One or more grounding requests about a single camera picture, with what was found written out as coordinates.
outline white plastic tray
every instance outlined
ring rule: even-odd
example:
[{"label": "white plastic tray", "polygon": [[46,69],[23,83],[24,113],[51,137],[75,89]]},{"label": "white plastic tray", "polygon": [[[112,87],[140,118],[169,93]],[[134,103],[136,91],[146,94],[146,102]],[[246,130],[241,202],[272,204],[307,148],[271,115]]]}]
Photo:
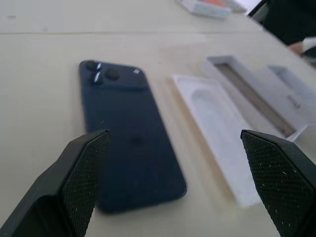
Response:
[{"label": "white plastic tray", "polygon": [[191,115],[241,206],[260,202],[240,139],[250,129],[221,85],[209,79],[174,75]]}]

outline dark blue smartphone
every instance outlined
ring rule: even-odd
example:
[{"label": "dark blue smartphone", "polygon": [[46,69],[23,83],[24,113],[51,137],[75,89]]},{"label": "dark blue smartphone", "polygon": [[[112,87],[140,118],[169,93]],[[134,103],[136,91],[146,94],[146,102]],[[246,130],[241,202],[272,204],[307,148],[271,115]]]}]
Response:
[{"label": "dark blue smartphone", "polygon": [[79,72],[87,132],[111,133],[96,205],[115,213],[184,196],[186,182],[143,71],[83,61]]}]

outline white table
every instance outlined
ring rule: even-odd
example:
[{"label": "white table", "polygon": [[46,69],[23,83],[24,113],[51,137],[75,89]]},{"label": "white table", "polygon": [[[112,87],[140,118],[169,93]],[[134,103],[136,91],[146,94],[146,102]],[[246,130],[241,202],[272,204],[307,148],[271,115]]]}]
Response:
[{"label": "white table", "polygon": [[0,33],[241,33],[260,28],[241,14],[233,14],[227,21],[195,17],[176,0],[0,1]]},{"label": "white table", "polygon": [[[245,27],[234,32],[224,23],[208,19],[210,25],[223,24],[223,32],[216,33],[221,27],[214,23],[208,29],[211,32],[217,27],[217,31],[200,33],[202,24],[198,22],[206,19],[192,21],[192,25],[183,24],[186,30],[182,31],[175,30],[181,29],[175,24],[177,32],[168,32],[170,25],[163,25],[164,33],[127,33],[122,25],[111,34],[82,30],[0,35],[0,225],[66,144],[85,133],[78,64],[96,59],[137,65],[146,72],[189,191],[175,202],[121,215],[96,211],[87,237],[278,236],[263,205],[241,209],[223,187],[212,154],[203,145],[171,75],[203,76],[200,66],[205,56],[225,54],[235,55],[254,73],[266,64],[287,66],[314,88],[316,72],[260,30],[247,32]],[[149,26],[137,27],[146,31]]]}]

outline textured rubber pad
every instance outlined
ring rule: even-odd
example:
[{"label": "textured rubber pad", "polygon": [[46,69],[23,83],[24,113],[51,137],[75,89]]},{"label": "textured rubber pad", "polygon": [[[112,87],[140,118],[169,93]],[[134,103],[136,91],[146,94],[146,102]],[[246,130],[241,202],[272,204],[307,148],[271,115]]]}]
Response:
[{"label": "textured rubber pad", "polygon": [[301,236],[315,190],[277,145],[246,132],[242,141],[258,194],[281,237]]},{"label": "textured rubber pad", "polygon": [[110,135],[105,132],[83,149],[62,189],[62,199],[76,236],[83,237],[88,227],[96,190],[96,162],[106,157]]}]

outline person's hand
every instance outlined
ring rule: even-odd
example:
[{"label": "person's hand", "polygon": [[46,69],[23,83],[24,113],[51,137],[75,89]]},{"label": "person's hand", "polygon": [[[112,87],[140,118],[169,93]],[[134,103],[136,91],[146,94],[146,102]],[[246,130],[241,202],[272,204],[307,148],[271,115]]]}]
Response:
[{"label": "person's hand", "polygon": [[297,42],[297,43],[291,44],[289,46],[289,49],[291,49],[297,55],[301,56],[303,53],[303,42]]}]

